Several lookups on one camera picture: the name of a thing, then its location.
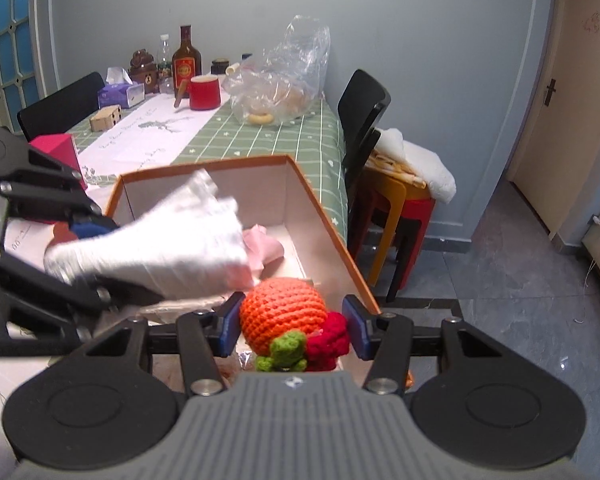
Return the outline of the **orange crochet fruit toy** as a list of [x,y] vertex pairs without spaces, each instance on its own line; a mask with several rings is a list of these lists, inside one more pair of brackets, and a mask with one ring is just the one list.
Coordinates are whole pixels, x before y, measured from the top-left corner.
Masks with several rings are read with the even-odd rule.
[[331,372],[350,351],[346,318],[300,278],[268,278],[254,286],[239,319],[257,372]]

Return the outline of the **white plastic bag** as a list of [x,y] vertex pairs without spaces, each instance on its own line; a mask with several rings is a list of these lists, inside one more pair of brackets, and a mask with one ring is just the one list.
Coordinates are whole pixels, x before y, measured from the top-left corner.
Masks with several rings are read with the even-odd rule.
[[54,245],[44,269],[72,284],[101,276],[140,285],[165,300],[189,300],[248,290],[284,246],[256,224],[244,229],[233,197],[216,196],[207,171],[108,234]]

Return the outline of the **orange cardboard box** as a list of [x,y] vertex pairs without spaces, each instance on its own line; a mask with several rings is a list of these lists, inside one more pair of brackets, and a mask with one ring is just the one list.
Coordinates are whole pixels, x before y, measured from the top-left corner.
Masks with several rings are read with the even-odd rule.
[[181,164],[122,174],[111,189],[105,214],[124,226],[151,210],[206,170],[218,197],[233,197],[245,228],[258,224],[284,246],[284,261],[270,264],[263,275],[311,280],[339,311],[347,295],[357,296],[370,313],[380,309],[332,220],[298,164],[288,155],[231,158]]

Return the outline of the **magenta cube box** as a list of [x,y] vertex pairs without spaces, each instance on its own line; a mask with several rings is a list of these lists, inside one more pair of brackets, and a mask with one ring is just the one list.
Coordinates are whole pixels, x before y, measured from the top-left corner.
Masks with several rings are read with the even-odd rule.
[[76,144],[70,133],[46,134],[46,136],[37,136],[29,142],[34,148],[37,148],[46,155],[50,155],[58,162],[70,166],[78,174],[82,174],[76,154]]

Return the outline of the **white paper table runner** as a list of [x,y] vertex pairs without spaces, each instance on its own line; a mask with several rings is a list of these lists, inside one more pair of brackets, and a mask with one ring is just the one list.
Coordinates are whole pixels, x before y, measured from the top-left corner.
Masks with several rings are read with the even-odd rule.
[[[187,101],[179,107],[173,103],[172,96],[166,94],[151,96],[125,110],[121,122],[107,131],[93,132],[86,119],[69,130],[87,180],[87,194],[100,206],[106,205],[117,176],[172,164],[215,114],[214,110],[191,110]],[[9,393],[49,362],[47,358],[0,359],[0,479],[16,466],[2,429],[3,405]]]

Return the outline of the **orange and red stools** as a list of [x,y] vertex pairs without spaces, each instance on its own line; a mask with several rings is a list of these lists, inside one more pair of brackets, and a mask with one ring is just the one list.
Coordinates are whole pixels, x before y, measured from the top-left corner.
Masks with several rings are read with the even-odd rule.
[[348,249],[355,258],[362,249],[368,229],[380,226],[368,284],[377,284],[390,248],[396,248],[396,268],[386,293],[393,302],[398,296],[422,249],[429,221],[436,206],[426,183],[412,174],[388,174],[366,168],[358,179],[351,202]]

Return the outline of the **small wooden block box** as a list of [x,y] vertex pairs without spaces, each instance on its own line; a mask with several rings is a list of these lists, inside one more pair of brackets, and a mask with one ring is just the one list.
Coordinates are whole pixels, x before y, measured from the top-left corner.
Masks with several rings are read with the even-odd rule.
[[102,132],[111,129],[121,120],[122,108],[120,105],[109,105],[101,108],[90,118],[90,127],[93,132]]

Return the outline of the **black chair far side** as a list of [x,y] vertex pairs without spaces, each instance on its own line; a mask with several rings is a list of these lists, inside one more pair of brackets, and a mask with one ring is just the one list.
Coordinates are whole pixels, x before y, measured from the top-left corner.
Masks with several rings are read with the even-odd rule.
[[38,136],[66,133],[98,110],[98,92],[105,87],[102,75],[90,73],[17,113],[27,141]]

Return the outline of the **black chair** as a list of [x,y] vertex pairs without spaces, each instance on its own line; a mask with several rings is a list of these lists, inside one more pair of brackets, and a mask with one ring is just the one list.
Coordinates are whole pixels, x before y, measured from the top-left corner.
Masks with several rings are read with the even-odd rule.
[[102,75],[90,73],[17,113],[27,141],[38,136],[66,133],[98,110],[98,92],[105,87]]
[[390,103],[389,91],[360,68],[351,76],[338,102],[338,118],[346,149],[341,166],[348,211],[353,206],[355,183],[379,139],[376,126]]

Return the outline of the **purple tissue pack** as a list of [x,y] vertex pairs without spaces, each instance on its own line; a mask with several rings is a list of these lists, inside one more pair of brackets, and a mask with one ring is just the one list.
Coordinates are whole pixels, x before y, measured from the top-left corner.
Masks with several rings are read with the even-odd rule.
[[145,86],[132,81],[123,67],[109,67],[105,85],[97,92],[98,107],[119,105],[124,110],[137,106],[145,99]]

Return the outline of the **brown bear figurine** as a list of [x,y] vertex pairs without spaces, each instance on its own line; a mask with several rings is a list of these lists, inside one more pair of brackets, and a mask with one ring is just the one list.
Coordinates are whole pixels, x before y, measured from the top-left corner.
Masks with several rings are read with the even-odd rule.
[[133,53],[129,76],[132,81],[143,84],[146,93],[158,93],[158,68],[154,57],[146,50],[140,49]]

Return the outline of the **blue glass door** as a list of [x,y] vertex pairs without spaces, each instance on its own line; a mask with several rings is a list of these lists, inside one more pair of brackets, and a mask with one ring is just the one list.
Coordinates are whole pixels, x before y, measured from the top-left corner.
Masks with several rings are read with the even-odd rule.
[[20,136],[18,114],[39,97],[30,0],[0,0],[0,125]]

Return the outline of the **white cloth on stool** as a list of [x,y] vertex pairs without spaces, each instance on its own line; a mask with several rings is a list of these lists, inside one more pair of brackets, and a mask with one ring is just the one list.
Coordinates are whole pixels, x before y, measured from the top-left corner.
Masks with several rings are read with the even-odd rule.
[[404,139],[397,128],[377,129],[379,139],[366,167],[396,180],[428,190],[434,200],[448,204],[456,182],[437,153]]

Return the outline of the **clear plastic water bottle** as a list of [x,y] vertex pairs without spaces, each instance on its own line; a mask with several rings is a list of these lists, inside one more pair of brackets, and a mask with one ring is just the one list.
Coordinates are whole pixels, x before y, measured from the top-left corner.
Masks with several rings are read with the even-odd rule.
[[162,34],[160,36],[157,68],[159,91],[165,94],[173,94],[172,53],[170,36],[168,34]]

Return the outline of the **brown liquor bottle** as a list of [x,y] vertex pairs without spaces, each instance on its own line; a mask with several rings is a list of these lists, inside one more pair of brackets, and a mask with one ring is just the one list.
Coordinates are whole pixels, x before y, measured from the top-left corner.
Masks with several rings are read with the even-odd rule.
[[188,97],[188,82],[201,74],[201,54],[192,43],[192,26],[180,27],[180,46],[172,55],[172,75],[175,94],[184,89],[183,96]]

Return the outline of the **dark small jar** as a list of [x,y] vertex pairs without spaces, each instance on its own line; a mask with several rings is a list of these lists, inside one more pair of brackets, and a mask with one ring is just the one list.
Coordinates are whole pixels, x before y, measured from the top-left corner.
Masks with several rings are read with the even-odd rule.
[[230,66],[230,61],[227,58],[215,58],[211,62],[210,73],[212,75],[224,75]]

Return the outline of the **black chair right side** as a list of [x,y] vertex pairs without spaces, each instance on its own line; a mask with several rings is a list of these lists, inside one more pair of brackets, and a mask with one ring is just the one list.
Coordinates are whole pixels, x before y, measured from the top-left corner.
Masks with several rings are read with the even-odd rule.
[[341,166],[348,211],[353,206],[355,183],[379,139],[376,126],[390,103],[389,91],[360,68],[351,76],[338,102],[338,118],[346,149]]

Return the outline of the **clear plastic bag with bread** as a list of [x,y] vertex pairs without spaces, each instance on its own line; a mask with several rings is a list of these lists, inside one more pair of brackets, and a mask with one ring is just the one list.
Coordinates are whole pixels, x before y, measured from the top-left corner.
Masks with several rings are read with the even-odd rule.
[[234,117],[269,126],[305,115],[323,95],[331,44],[327,25],[295,16],[279,44],[250,55],[225,75],[222,89]]

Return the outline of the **beige door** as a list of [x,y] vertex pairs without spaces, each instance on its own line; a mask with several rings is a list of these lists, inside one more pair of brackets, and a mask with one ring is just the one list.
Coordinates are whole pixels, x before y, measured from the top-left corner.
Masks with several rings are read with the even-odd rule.
[[507,179],[555,237],[600,154],[600,0],[556,0],[545,64]]

